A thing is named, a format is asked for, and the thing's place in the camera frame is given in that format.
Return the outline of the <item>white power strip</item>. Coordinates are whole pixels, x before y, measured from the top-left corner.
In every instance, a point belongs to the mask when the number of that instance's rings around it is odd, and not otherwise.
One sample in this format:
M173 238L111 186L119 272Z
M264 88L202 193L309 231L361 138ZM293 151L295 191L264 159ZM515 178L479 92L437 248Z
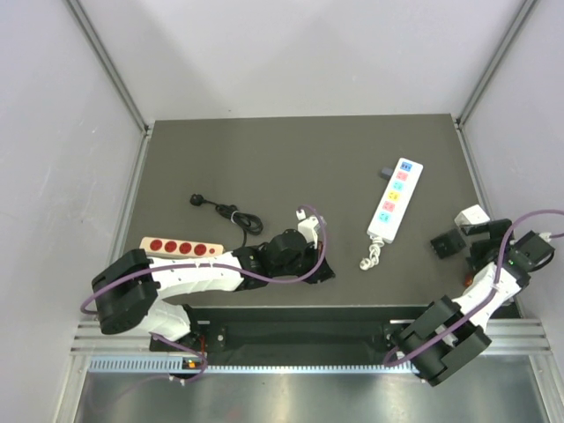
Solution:
M415 161L400 158L391 171L382 198L367 228L370 238L367 256L360 261L360 269L368 271L380 262L382 248L397 237L424 166Z

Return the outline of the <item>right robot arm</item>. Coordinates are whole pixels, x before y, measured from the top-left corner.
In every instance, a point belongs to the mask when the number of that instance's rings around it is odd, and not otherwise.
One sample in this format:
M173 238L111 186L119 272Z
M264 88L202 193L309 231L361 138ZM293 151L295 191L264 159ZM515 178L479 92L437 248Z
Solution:
M555 253L553 234L529 231L517 240L515 227L510 222L500 238L472 243L467 258L471 283L461 296L441 297L411 324L395 330L385 367L408 363L421 379L437 386L492 344L486 334L489 319L527 287L531 274L549 264Z

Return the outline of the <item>white cube plug adapter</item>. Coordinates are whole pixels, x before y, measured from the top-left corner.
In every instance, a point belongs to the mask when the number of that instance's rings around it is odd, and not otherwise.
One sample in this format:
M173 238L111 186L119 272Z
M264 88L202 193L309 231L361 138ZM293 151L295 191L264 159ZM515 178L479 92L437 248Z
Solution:
M476 226L489 222L491 219L479 204L460 211L454 218L455 225Z

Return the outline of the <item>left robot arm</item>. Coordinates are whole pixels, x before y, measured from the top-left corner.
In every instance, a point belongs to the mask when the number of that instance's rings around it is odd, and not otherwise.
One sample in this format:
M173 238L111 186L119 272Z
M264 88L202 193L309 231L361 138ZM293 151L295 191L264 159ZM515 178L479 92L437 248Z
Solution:
M324 246L288 229L258 246L219 256L169 259L133 249L92 281L95 313L106 336L134 329L157 334L187 350L200 329L189 306L168 299L193 293L235 293L269 284L322 283L334 278Z

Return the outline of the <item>black plug adapter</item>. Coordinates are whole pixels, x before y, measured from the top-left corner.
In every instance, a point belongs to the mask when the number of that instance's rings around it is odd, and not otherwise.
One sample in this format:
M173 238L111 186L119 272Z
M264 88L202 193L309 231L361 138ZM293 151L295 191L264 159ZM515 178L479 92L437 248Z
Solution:
M434 253L440 259L458 254L466 248L466 242L456 228L434 237L430 244Z

